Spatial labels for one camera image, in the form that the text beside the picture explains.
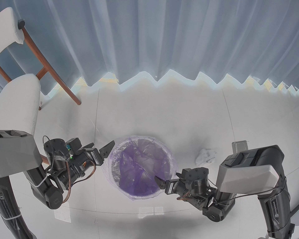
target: trash bag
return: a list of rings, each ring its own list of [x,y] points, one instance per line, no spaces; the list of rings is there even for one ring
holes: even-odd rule
[[[217,152],[215,150],[205,150],[203,148],[195,159],[195,164],[197,166],[206,167],[215,161],[216,154]]]
[[[131,200],[158,196],[154,177],[174,178],[177,163],[170,150],[160,141],[147,136],[128,136],[115,141],[102,165],[107,180]]]

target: white cushion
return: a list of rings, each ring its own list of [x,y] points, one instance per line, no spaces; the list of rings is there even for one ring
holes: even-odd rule
[[[18,19],[11,7],[0,12],[0,52],[13,42],[23,44],[24,34],[18,29]]]
[[[0,93],[0,129],[22,130],[34,135],[40,98],[40,82],[26,74],[9,82]]]

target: wooden chair frame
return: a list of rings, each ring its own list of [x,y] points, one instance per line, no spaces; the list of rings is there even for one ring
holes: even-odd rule
[[[38,49],[28,32],[26,31],[25,22],[20,21],[18,23],[18,28],[22,29],[24,33],[24,41],[29,46],[30,50],[33,52],[33,54],[36,56],[36,58],[43,64],[43,68],[36,74],[36,77],[40,80],[47,72],[51,74],[51,76],[57,81],[57,83],[65,90],[65,92],[76,102],[77,105],[81,105],[81,101],[78,99],[77,96],[71,91],[71,89],[62,81],[60,76],[57,74],[57,72],[53,69],[53,67],[50,65],[50,63],[47,61],[47,59],[44,57],[44,55],[41,53],[41,51]],[[11,78],[6,74],[6,72],[0,67],[0,74],[3,76],[3,78],[10,82]]]

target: gray-blue curtain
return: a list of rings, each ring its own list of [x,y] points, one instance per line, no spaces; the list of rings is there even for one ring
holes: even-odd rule
[[[201,71],[218,83],[228,73],[241,83],[251,75],[299,88],[299,1],[0,1],[0,10],[8,6],[69,87],[80,76],[92,86],[112,72],[121,84],[172,69],[192,80]],[[0,66],[11,78],[42,68],[17,43],[0,54]],[[43,94],[55,84],[47,73]]]

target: crumpled plastic bag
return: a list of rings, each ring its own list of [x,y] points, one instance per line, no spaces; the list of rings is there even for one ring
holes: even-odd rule
[[[108,158],[101,166],[107,180],[131,200],[158,196],[154,177],[175,177],[177,163],[160,141],[147,136],[128,136],[114,140]]]
[[[205,150],[204,148],[199,152],[195,160],[197,166],[208,166],[212,164],[216,159],[217,152],[215,150]]]

